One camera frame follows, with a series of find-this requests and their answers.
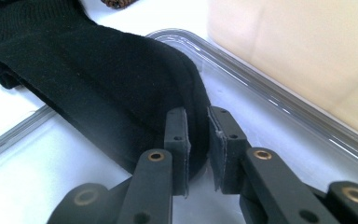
plastic container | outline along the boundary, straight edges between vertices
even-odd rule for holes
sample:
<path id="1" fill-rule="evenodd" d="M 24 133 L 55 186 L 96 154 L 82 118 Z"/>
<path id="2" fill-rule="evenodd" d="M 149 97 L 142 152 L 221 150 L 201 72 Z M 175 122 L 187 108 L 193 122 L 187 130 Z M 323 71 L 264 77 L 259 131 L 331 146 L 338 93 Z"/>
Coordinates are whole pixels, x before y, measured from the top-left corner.
<path id="1" fill-rule="evenodd" d="M 254 147 L 276 151 L 305 183 L 326 191 L 358 183 L 358 139 L 259 71 L 183 30 L 148 37 L 185 53 L 198 67 L 213 105 L 231 112 Z M 47 107 L 0 138 L 2 223 L 45 223 L 62 197 L 83 183 L 112 188 L 129 176 Z M 214 191 L 207 164 L 174 197 L 174 223 L 244 223 L 238 195 Z"/>

clear plastic tray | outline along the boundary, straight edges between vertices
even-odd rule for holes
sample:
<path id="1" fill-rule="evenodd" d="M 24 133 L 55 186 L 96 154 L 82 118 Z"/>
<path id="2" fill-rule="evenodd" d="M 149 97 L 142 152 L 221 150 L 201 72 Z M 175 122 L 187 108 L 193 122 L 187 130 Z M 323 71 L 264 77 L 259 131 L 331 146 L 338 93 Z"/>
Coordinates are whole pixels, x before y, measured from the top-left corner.
<path id="1" fill-rule="evenodd" d="M 163 30 L 148 37 L 173 46 L 192 59 L 212 104 L 230 111 L 252 146 L 276 151 L 303 182 L 323 191 L 333 181 L 358 183 L 358 136 L 334 118 L 281 89 L 249 64 L 187 31 Z M 0 137 L 0 174 L 12 174 L 15 167 L 21 171 L 33 169 L 33 174 L 43 176 L 42 183 L 34 183 L 38 189 L 29 186 L 24 190 L 28 201 L 24 199 L 18 207 L 27 206 L 31 210 L 26 212 L 33 213 L 30 204 L 37 206 L 33 195 L 43 192 L 48 202 L 39 204 L 38 212 L 45 222 L 70 189 L 84 182 L 100 182 L 110 188 L 126 176 L 118 167 L 107 165 L 112 162 L 54 114 L 44 106 Z M 113 169 L 111 175 L 105 171 L 108 166 Z M 77 169 L 86 175 L 76 173 Z M 27 175 L 25 172 L 14 181 L 24 181 Z M 16 197 L 7 190 L 5 202 L 15 203 Z M 175 223 L 243 223 L 238 198 L 213 191 L 209 166 L 190 184 L 188 198 L 176 198 L 173 202 Z"/>

black sock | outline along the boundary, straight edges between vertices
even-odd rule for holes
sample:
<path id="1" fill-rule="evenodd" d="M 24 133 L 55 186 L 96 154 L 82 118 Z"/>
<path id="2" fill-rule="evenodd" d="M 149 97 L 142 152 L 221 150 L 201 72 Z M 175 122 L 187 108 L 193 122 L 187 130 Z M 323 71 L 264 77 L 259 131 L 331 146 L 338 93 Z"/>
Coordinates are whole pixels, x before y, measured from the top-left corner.
<path id="1" fill-rule="evenodd" d="M 24 85 L 130 172 L 142 152 L 163 147 L 166 113 L 183 106 L 190 175 L 206 161 L 210 103 L 196 66 L 97 25 L 77 0 L 0 1 L 0 83 Z"/>

ribbed sock cuff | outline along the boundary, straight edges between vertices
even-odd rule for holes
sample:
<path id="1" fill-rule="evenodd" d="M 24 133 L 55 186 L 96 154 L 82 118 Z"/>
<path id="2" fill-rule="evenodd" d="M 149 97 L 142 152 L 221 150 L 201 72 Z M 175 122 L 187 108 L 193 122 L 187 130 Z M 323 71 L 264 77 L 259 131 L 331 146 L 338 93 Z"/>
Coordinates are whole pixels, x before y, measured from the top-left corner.
<path id="1" fill-rule="evenodd" d="M 35 32 L 59 32 L 95 24 L 78 0 L 0 1 L 0 43 Z"/>

screw hole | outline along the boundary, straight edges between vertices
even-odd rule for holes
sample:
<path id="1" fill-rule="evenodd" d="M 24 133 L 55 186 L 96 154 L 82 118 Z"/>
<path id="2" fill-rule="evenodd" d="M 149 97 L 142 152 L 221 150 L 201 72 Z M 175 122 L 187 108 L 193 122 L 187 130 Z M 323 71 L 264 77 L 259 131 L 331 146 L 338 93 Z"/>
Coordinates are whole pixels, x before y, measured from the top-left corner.
<path id="1" fill-rule="evenodd" d="M 345 187 L 342 189 L 344 195 L 351 201 L 358 203 L 358 188 Z"/>
<path id="2" fill-rule="evenodd" d="M 299 212 L 300 216 L 308 221 L 309 223 L 318 223 L 319 222 L 319 218 L 313 214 L 312 212 L 308 211 L 308 210 L 301 210 Z"/>
<path id="3" fill-rule="evenodd" d="M 257 150 L 254 152 L 254 155 L 260 159 L 260 160 L 264 160 L 264 161 L 267 161 L 267 160 L 271 160 L 272 159 L 272 155 L 271 153 L 265 151 L 265 150 Z"/>
<path id="4" fill-rule="evenodd" d="M 150 221 L 150 215 L 146 213 L 138 213 L 133 217 L 133 223 L 135 224 L 145 224 Z"/>
<path id="5" fill-rule="evenodd" d="M 97 201 L 100 196 L 97 189 L 83 189 L 74 198 L 74 202 L 78 206 L 86 206 Z"/>
<path id="6" fill-rule="evenodd" d="M 161 152 L 152 152 L 149 154 L 148 159 L 150 161 L 162 161 L 164 160 L 164 154 Z"/>

